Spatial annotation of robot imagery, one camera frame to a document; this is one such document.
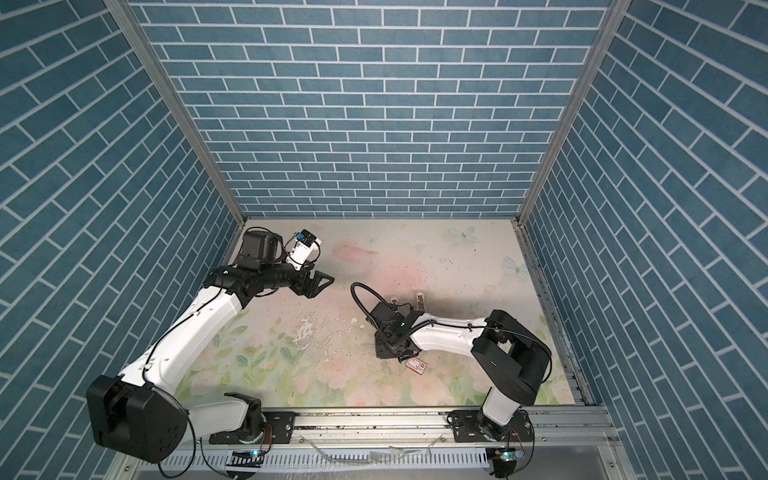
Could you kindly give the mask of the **red staple box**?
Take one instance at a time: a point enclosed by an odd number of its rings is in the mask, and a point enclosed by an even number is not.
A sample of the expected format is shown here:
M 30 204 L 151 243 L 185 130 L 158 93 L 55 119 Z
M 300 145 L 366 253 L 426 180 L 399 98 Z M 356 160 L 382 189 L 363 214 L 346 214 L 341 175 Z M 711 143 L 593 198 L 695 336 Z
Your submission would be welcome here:
M 422 361 L 422 360 L 420 360 L 418 358 L 410 358 L 410 359 L 408 359 L 405 362 L 405 366 L 409 370 L 417 373 L 418 375 L 423 375 L 425 373 L 425 371 L 426 371 L 426 368 L 427 368 L 427 364 L 424 361 Z

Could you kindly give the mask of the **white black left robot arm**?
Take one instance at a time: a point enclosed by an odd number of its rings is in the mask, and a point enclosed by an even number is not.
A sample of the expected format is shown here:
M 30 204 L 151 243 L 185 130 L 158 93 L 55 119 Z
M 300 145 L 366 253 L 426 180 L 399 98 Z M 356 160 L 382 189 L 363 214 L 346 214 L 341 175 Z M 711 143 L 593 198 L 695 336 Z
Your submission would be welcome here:
M 116 376 L 101 375 L 86 401 L 97 445 L 158 464 L 183 442 L 221 435 L 239 444 L 269 432 L 259 399 L 229 392 L 212 404 L 185 407 L 174 393 L 216 334 L 254 299 L 282 288 L 308 299 L 334 281 L 315 270 L 321 240 L 301 230 L 289 241 L 265 228 L 246 230 L 235 261 L 213 269 L 191 305 Z

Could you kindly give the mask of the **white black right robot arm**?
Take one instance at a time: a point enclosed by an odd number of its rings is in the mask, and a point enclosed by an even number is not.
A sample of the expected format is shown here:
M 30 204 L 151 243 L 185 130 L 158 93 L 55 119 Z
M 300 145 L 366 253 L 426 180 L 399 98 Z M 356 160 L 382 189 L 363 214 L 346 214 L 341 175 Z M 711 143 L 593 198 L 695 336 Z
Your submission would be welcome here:
M 477 415 L 478 430 L 490 440 L 500 441 L 517 430 L 513 418 L 520 407 L 535 403 L 551 374 L 551 349 L 502 310 L 460 320 L 418 310 L 404 315 L 396 305 L 381 302 L 364 314 L 375 328 L 380 359 L 403 362 L 425 351 L 474 359 L 492 383 Z

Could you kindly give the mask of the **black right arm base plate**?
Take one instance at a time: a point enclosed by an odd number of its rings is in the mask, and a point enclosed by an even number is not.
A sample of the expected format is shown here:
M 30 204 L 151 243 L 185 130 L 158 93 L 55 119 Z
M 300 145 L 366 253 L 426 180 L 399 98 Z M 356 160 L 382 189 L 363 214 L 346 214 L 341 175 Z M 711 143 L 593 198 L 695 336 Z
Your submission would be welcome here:
M 453 410 L 447 421 L 457 443 L 532 442 L 535 433 L 528 412 L 518 409 L 505 425 L 498 425 L 479 409 Z

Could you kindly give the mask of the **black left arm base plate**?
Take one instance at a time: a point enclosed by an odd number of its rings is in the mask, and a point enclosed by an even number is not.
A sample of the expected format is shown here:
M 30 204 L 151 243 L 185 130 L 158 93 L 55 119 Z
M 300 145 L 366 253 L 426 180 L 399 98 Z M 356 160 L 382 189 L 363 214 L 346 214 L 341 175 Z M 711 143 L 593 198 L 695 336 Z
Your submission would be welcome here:
M 211 434 L 208 441 L 212 445 L 284 445 L 289 444 L 293 435 L 296 412 L 267 411 L 262 413 L 259 430 L 252 434 L 246 427 L 231 432 Z

